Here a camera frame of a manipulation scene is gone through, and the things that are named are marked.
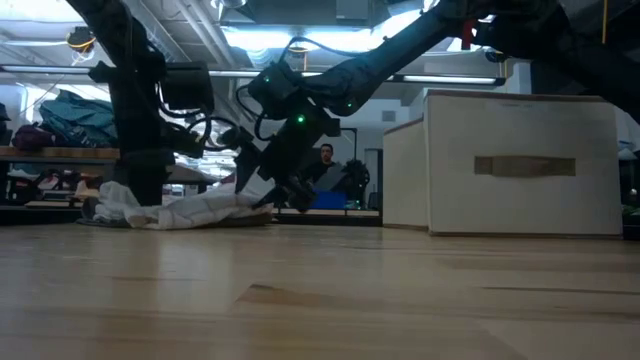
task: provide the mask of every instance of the white storage box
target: white storage box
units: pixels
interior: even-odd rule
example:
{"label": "white storage box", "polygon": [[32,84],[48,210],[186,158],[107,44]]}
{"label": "white storage box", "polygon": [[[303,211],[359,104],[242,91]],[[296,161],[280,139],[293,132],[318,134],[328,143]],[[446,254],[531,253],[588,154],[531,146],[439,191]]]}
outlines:
{"label": "white storage box", "polygon": [[429,91],[423,122],[385,135],[383,222],[442,235],[620,235],[615,124],[594,97]]}

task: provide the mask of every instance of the wooden floor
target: wooden floor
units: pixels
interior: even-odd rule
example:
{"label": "wooden floor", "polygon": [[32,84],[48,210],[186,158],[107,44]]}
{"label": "wooden floor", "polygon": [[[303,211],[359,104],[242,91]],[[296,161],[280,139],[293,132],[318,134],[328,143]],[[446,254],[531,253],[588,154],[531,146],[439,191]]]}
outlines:
{"label": "wooden floor", "polygon": [[0,228],[0,358],[640,358],[640,247]]}

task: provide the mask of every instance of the man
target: man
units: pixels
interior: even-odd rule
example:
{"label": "man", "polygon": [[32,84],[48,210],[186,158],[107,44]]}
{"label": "man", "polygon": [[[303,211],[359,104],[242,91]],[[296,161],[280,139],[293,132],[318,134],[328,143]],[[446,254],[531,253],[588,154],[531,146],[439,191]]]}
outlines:
{"label": "man", "polygon": [[333,146],[331,144],[322,144],[320,147],[320,161],[311,164],[309,167],[302,171],[302,178],[304,180],[311,179],[315,184],[322,175],[327,173],[330,167],[335,165],[331,159],[333,158]]}

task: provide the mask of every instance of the blue bin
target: blue bin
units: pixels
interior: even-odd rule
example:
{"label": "blue bin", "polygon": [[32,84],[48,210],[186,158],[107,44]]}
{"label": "blue bin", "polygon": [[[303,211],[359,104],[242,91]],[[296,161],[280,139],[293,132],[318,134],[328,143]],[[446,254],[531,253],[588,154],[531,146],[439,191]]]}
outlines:
{"label": "blue bin", "polygon": [[316,191],[316,201],[311,205],[312,209],[344,209],[347,204],[347,195],[330,191]]}

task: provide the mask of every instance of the black equipment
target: black equipment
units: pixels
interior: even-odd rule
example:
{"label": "black equipment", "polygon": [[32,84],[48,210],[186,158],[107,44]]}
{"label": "black equipment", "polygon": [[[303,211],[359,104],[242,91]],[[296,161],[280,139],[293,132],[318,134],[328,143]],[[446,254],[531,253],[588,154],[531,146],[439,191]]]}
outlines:
{"label": "black equipment", "polygon": [[[91,76],[109,82],[123,160],[136,166],[156,164],[153,166],[158,169],[170,161],[173,149],[202,156],[210,134],[196,141],[194,134],[158,119],[156,109],[162,104],[155,94],[155,84],[169,79],[163,82],[165,100],[175,101],[180,108],[211,111],[211,85],[200,78],[204,77],[203,65],[167,66],[158,51],[150,50],[144,28],[118,0],[68,1],[85,18],[117,66],[111,69],[99,65]],[[495,15],[492,22],[479,22],[489,15]],[[284,199],[301,211],[308,209],[314,193],[296,170],[322,135],[340,133],[339,120],[325,109],[338,116],[354,114],[383,81],[450,36],[463,39],[463,46],[472,42],[509,56],[553,64],[640,121],[638,64],[574,32],[557,0],[440,0],[377,49],[361,54],[336,51],[351,59],[321,75],[303,77],[283,58],[264,69],[248,86],[249,94],[263,108],[257,130],[265,118],[285,123],[264,151],[252,143],[253,136],[245,129],[234,127],[221,137],[227,148],[241,150],[236,159],[236,191],[241,191],[258,169],[261,178],[276,183],[260,204]],[[294,38],[290,46],[303,41],[309,40]],[[173,71],[184,71],[185,78]],[[173,86],[180,90],[172,91]],[[183,96],[185,92],[193,97]],[[153,175],[135,175],[157,178],[161,173],[157,170]],[[144,192],[135,182],[130,186],[136,196]]]}

